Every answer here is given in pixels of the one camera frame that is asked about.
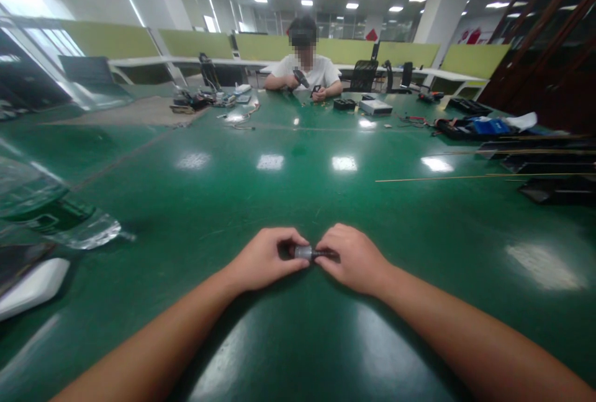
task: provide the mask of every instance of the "white t-shirt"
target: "white t-shirt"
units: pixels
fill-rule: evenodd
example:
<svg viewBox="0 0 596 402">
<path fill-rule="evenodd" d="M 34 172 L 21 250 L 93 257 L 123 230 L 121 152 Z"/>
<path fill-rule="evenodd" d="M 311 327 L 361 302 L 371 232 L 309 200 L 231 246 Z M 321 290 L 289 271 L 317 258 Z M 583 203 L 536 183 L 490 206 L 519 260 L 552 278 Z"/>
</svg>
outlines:
<svg viewBox="0 0 596 402">
<path fill-rule="evenodd" d="M 281 62 L 279 62 L 273 71 L 271 72 L 272 75 L 275 77 L 283 77 L 289 76 L 294 74 L 294 70 L 301 70 L 300 61 L 294 56 L 290 54 L 285 56 Z M 309 82 L 310 89 L 312 90 L 315 85 L 320 85 L 325 88 L 331 87 L 334 82 L 340 80 L 338 70 L 333 66 L 333 62 L 327 57 L 318 56 L 316 55 L 313 59 L 312 70 L 304 71 L 304 76 L 306 80 Z M 296 90 L 305 90 L 303 85 L 300 85 Z"/>
</svg>

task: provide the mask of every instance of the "plastic water bottle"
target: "plastic water bottle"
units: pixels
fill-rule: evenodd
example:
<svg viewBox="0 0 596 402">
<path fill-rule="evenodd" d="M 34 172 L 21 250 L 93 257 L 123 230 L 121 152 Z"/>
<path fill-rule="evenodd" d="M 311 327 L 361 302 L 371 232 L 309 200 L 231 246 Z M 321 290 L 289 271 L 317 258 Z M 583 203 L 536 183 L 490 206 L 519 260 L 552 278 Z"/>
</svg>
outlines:
<svg viewBox="0 0 596 402">
<path fill-rule="evenodd" d="M 78 250 L 109 242 L 120 224 L 37 169 L 0 157 L 0 219 Z"/>
</svg>

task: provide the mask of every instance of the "forearm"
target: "forearm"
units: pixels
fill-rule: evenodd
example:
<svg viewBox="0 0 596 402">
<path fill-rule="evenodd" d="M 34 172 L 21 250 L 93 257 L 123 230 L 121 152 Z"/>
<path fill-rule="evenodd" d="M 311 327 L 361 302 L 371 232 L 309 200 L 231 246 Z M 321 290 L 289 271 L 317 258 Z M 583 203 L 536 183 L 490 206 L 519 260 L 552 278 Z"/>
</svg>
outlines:
<svg viewBox="0 0 596 402">
<path fill-rule="evenodd" d="M 341 81 L 335 81 L 331 87 L 327 88 L 326 95 L 328 98 L 339 96 L 343 92 L 343 85 Z"/>
<path fill-rule="evenodd" d="M 486 313 L 392 267 L 377 295 L 445 360 L 479 400 L 592 400 L 547 351 Z"/>
<path fill-rule="evenodd" d="M 279 90 L 286 86 L 286 78 L 285 77 L 275 77 L 274 75 L 269 75 L 265 79 L 264 88 L 268 90 Z"/>
<path fill-rule="evenodd" d="M 55 401 L 166 398 L 211 327 L 240 290 L 211 276 L 66 387 Z"/>
</svg>

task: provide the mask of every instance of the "black hair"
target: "black hair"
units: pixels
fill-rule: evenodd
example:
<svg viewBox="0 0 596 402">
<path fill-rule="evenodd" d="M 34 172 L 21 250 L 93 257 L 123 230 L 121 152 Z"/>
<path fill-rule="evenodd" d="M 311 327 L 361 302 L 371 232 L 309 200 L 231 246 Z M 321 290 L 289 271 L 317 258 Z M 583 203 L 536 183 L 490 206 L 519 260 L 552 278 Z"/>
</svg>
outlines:
<svg viewBox="0 0 596 402">
<path fill-rule="evenodd" d="M 306 48 L 317 44 L 317 23 L 309 16 L 295 18 L 287 30 L 294 48 Z"/>
</svg>

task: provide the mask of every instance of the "person in white shirt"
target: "person in white shirt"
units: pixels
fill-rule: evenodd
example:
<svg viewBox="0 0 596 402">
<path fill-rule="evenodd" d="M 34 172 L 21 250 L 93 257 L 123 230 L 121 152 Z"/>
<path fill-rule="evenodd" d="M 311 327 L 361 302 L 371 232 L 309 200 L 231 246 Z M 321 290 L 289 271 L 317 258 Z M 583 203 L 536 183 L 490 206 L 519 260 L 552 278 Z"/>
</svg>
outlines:
<svg viewBox="0 0 596 402">
<path fill-rule="evenodd" d="M 317 25 L 310 16 L 294 19 L 288 29 L 290 43 L 296 54 L 290 54 L 279 62 L 265 81 L 265 89 L 279 90 L 288 87 L 291 90 L 305 90 L 294 76 L 294 71 L 303 72 L 310 85 L 310 90 L 320 85 L 318 92 L 312 94 L 315 102 L 338 96 L 343 91 L 339 71 L 327 57 L 315 54 L 317 45 Z"/>
</svg>

